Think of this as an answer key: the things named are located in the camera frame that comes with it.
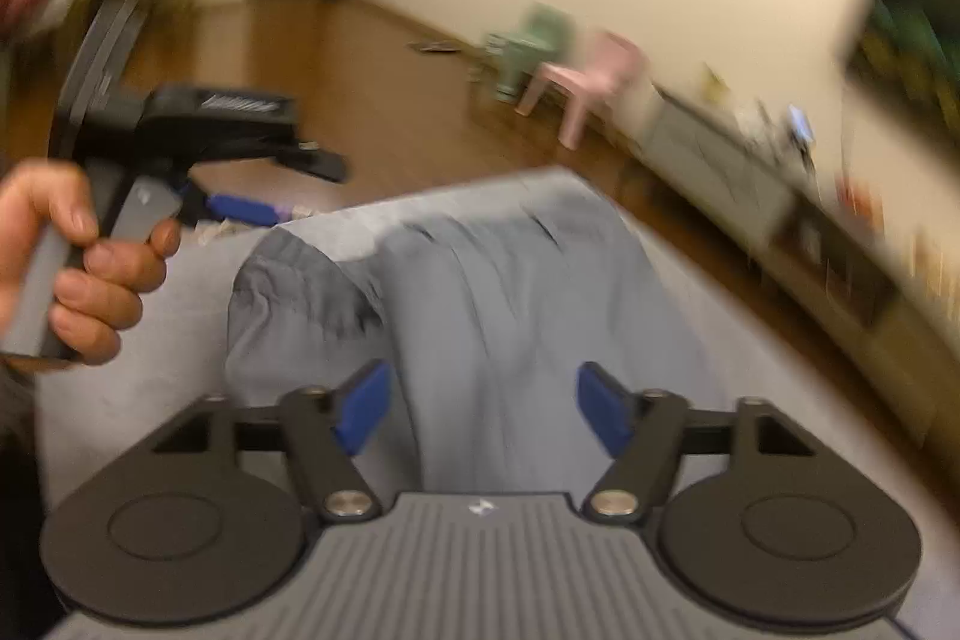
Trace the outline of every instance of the person's left hand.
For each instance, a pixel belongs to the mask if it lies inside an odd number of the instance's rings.
[[[149,242],[97,239],[97,220],[83,170],[52,161],[27,162],[0,183],[0,335],[16,311],[23,277],[47,221],[78,247],[83,269],[61,269],[50,308],[54,333],[86,363],[103,363],[120,350],[119,330],[140,320],[138,293],[166,277],[164,260],[179,247],[179,224],[163,220]]]

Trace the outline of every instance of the pink plastic chair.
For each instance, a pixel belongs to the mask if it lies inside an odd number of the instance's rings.
[[[646,57],[636,44],[609,31],[601,31],[584,71],[559,63],[540,64],[517,105],[517,113],[529,115],[547,84],[559,85],[570,93],[570,100],[566,102],[558,139],[565,148],[575,150],[584,133],[587,110],[598,102],[611,103],[618,92],[637,76],[645,61]]]

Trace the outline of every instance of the silver bolt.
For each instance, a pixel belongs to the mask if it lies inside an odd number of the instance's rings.
[[[373,507],[373,499],[363,491],[334,491],[323,503],[338,518],[363,515]]]
[[[590,497],[590,506],[600,515],[617,516],[632,515],[637,512],[637,506],[640,504],[637,497],[629,491],[621,491],[613,488],[607,491],[599,491]]]

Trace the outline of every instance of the folded clothing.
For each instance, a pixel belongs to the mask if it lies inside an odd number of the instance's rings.
[[[576,408],[588,360],[636,390],[726,401],[600,196],[564,194],[499,220],[424,218],[339,265],[268,234],[234,284],[227,384],[247,404],[270,404],[371,359],[397,372],[390,418],[357,461],[385,501],[403,488],[581,501],[610,464]]]

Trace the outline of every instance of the brown floor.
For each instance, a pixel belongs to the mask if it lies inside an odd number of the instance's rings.
[[[520,118],[470,85],[467,58],[412,52],[405,46],[422,32],[357,1],[253,0],[206,11],[179,41],[164,33],[144,35],[128,83],[147,90],[181,80],[293,95],[301,135],[343,153],[352,166],[349,182],[336,186],[266,162],[207,165],[196,171],[203,186],[336,210],[530,167],[567,166],[702,266],[855,400],[960,518],[939,477],[823,332],[786,296],[762,290],[742,252],[651,175],[631,167],[621,177],[629,159],[601,135],[587,133],[573,153],[561,148],[555,111]],[[14,159],[43,154],[57,85],[47,74],[16,95],[8,123]]]

